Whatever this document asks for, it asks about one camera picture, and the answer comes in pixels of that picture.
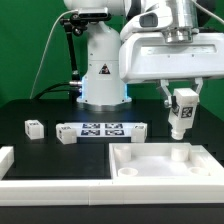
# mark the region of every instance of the cable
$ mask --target cable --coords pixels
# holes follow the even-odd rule
[[[214,19],[218,20],[222,25],[224,25],[224,20],[221,19],[219,16],[215,15],[214,13],[208,11],[207,9],[205,9],[204,7],[202,7],[201,5],[199,5],[196,0],[191,0],[195,6],[200,9],[201,11],[203,11],[204,13],[208,14],[209,16],[213,17]]]
[[[68,86],[68,85],[69,85],[68,82],[62,82],[62,83],[54,84],[54,85],[46,88],[42,92],[38,93],[33,99],[39,99],[42,95],[44,95],[47,92],[54,92],[54,91],[57,92],[58,90],[52,90],[52,89],[55,89],[55,88],[61,87],[61,86]]]
[[[43,92],[37,94],[33,99],[34,100],[39,100],[44,94],[46,94],[46,93],[55,93],[55,92],[69,92],[69,90],[68,89],[57,89],[57,90],[43,91]]]
[[[33,87],[32,87],[32,91],[31,91],[31,94],[30,94],[30,99],[33,98],[33,93],[34,93],[34,89],[35,89],[35,86],[36,86],[36,82],[37,82],[37,79],[40,75],[40,71],[43,67],[43,62],[45,60],[45,57],[46,57],[46,53],[47,53],[47,50],[48,50],[48,47],[49,47],[49,44],[50,44],[50,41],[51,41],[51,38],[52,38],[52,35],[53,35],[53,32],[55,30],[55,27],[57,25],[57,23],[60,21],[61,17],[67,15],[67,14],[70,14],[70,13],[74,13],[76,10],[71,10],[71,11],[67,11],[67,12],[64,12],[62,13],[55,21],[54,25],[52,26],[51,28],[51,31],[50,31],[50,34],[48,36],[48,40],[47,40],[47,43],[45,45],[45,49],[44,49],[44,52],[43,52],[43,55],[42,55],[42,58],[41,58],[41,62],[40,62],[40,66],[39,66],[39,69],[37,71],[37,74],[36,74],[36,77],[35,77],[35,80],[34,80],[34,83],[33,83]]]

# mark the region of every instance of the white tray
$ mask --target white tray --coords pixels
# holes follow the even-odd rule
[[[110,144],[110,167],[113,179],[224,177],[207,150],[189,143]]]

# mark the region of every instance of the black cable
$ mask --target black cable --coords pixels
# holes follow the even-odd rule
[[[69,89],[57,89],[57,90],[48,90],[48,91],[43,91],[39,94],[37,94],[33,99],[34,100],[39,100],[44,94],[46,93],[54,93],[54,92],[69,92]]]
[[[46,88],[42,92],[38,93],[33,99],[40,99],[40,97],[42,97],[45,93],[48,93],[48,92],[68,91],[68,90],[58,90],[58,91],[53,90],[52,91],[52,89],[55,89],[55,88],[58,88],[58,87],[61,87],[61,86],[69,86],[69,83],[68,82],[61,82],[61,83],[58,83],[58,84],[54,84],[54,85]]]

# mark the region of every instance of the white rectangular block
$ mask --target white rectangular block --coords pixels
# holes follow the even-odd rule
[[[69,125],[56,125],[56,135],[63,144],[72,144],[77,142],[76,129],[70,127]]]
[[[44,126],[38,120],[25,121],[25,132],[31,140],[44,138]]]
[[[14,150],[12,146],[0,149],[0,179],[2,179],[14,162]]]
[[[147,124],[136,123],[131,129],[131,142],[144,143],[147,137]]]

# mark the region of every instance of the black panel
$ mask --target black panel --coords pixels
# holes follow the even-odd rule
[[[131,8],[127,14],[127,20],[131,20],[134,16],[137,16],[141,13],[141,1],[132,0]]]

